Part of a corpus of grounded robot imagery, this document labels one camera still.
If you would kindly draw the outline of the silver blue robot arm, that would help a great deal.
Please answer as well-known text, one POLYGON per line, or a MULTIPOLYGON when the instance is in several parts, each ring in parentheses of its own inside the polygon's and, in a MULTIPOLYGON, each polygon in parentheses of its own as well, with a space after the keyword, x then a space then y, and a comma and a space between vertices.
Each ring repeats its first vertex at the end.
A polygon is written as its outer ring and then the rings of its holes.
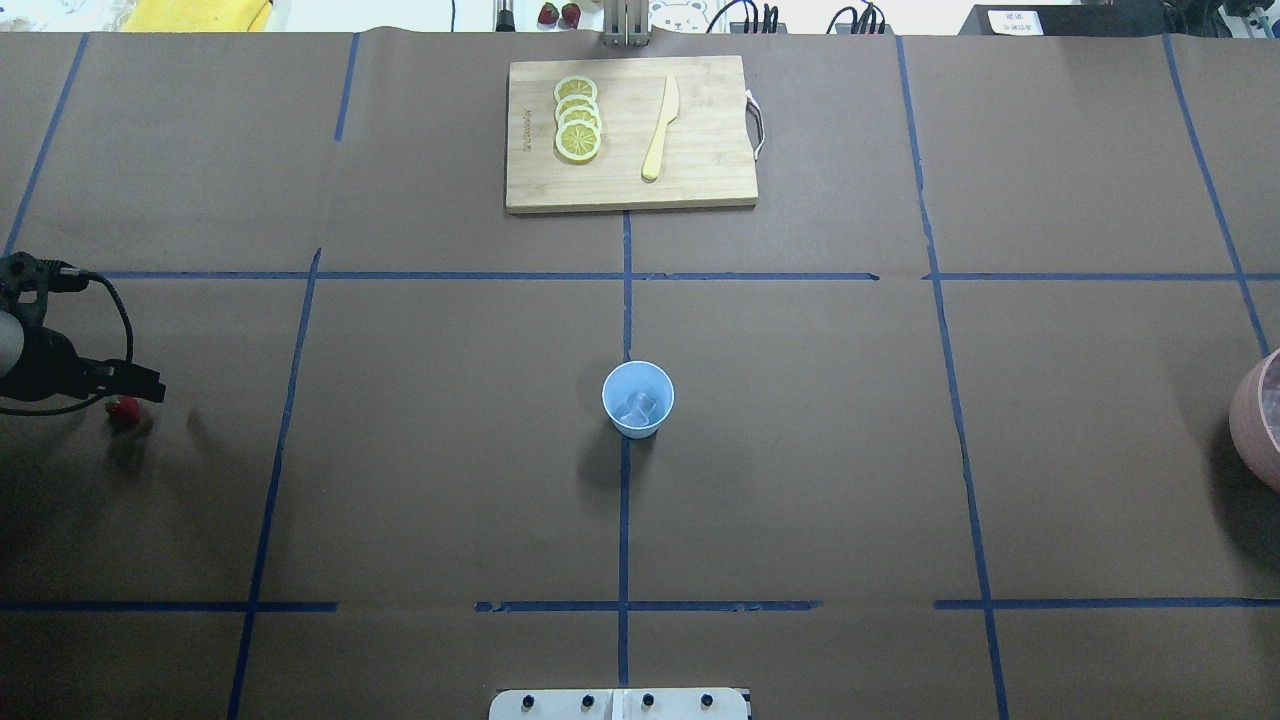
POLYGON ((1 319, 1 395, 22 404, 65 397, 87 401, 124 395, 150 402, 166 397, 155 370, 120 359, 83 357, 61 333, 1 319))

